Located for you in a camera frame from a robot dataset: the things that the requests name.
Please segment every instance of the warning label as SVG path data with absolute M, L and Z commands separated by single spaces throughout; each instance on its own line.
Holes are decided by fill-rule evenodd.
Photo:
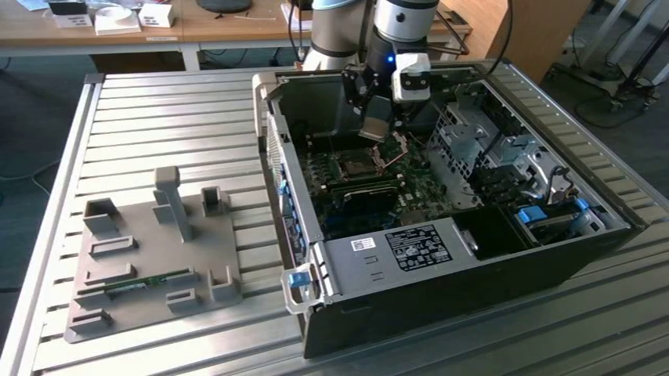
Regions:
M 397 264 L 406 272 L 453 259 L 433 225 L 388 233 L 386 239 Z

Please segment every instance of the motherboard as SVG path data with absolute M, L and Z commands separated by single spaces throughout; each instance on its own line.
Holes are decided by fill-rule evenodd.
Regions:
M 370 147 L 308 154 L 301 167 L 326 238 L 412 225 L 453 212 L 446 185 L 430 169 L 428 140 L 394 132 Z

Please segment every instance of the aluminum workbench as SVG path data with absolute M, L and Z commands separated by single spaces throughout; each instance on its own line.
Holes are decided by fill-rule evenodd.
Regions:
M 559 288 L 305 360 L 298 321 L 284 304 L 254 132 L 258 71 L 87 78 L 0 375 L 669 373 L 669 204 L 511 66 L 497 78 L 649 229 Z M 213 185 L 230 193 L 245 300 L 71 345 L 63 332 L 85 202 L 103 195 L 117 205 L 151 201 L 153 169 L 167 165 L 181 166 L 182 195 Z

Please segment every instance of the white sticker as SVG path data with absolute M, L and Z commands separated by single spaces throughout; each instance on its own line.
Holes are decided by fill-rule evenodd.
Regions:
M 147 42 L 178 41 L 178 37 L 147 37 Z
M 372 237 L 352 241 L 352 246 L 354 247 L 354 251 L 362 251 L 365 249 L 377 247 L 374 239 Z

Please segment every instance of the barcode label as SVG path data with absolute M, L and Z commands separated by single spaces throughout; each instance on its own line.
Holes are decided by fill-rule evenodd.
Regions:
M 377 247 L 374 239 L 372 237 L 352 241 L 352 246 L 354 247 L 354 251 L 362 251 L 365 249 Z

